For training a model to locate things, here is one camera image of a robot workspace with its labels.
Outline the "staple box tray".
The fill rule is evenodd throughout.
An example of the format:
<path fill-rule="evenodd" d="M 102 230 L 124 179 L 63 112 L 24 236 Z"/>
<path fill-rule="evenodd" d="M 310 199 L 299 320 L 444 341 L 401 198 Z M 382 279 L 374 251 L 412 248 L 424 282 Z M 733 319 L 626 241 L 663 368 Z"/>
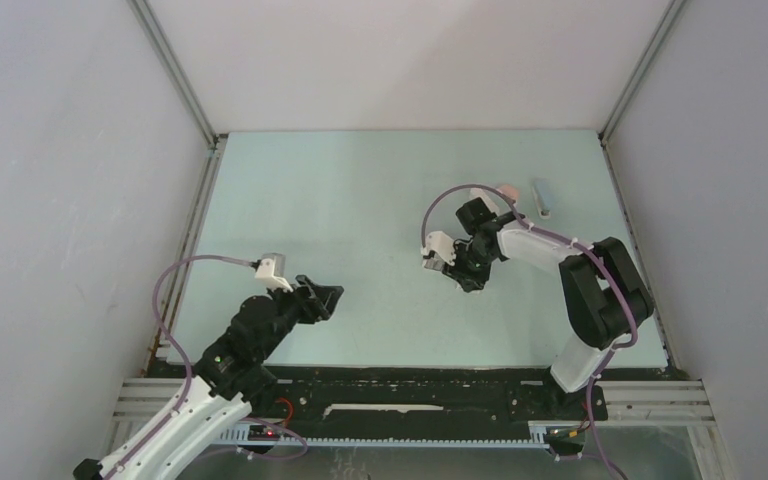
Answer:
<path fill-rule="evenodd" d="M 422 260 L 422 266 L 426 270 L 442 271 L 446 266 L 446 262 L 437 258 L 428 258 Z"/>

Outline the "long white stapler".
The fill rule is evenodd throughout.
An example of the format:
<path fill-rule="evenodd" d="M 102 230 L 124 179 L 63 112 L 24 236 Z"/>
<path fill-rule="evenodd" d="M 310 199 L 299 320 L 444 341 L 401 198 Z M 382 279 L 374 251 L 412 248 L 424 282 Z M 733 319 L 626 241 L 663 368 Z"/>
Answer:
<path fill-rule="evenodd" d="M 487 209 L 496 215 L 499 215 L 501 212 L 498 204 L 494 201 L 492 196 L 485 189 L 471 188 L 469 190 L 469 199 L 470 200 L 480 199 L 484 203 L 484 205 L 487 207 Z"/>

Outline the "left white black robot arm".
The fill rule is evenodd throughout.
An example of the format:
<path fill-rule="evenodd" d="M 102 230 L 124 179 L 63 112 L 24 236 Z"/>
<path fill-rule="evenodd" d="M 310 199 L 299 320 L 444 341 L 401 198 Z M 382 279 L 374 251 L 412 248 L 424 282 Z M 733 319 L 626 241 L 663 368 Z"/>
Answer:
<path fill-rule="evenodd" d="M 329 320 L 344 292 L 299 275 L 287 290 L 246 299 L 161 410 L 113 453 L 80 462 L 73 477 L 176 478 L 232 425 L 272 411 L 277 378 L 265 361 L 296 326 Z"/>

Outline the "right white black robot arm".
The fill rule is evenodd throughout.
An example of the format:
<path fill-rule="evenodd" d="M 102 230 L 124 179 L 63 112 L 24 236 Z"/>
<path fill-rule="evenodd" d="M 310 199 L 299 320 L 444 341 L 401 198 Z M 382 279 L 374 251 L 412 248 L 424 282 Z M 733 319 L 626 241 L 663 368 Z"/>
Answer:
<path fill-rule="evenodd" d="M 595 243 L 566 239 L 492 200 L 474 194 L 456 212 L 464 237 L 422 232 L 423 266 L 441 272 L 467 292 L 485 288 L 493 267 L 518 261 L 555 277 L 572 330 L 549 368 L 553 383 L 541 392 L 545 411 L 566 418 L 582 403 L 607 357 L 638 337 L 654 301 L 625 244 L 614 237 Z"/>

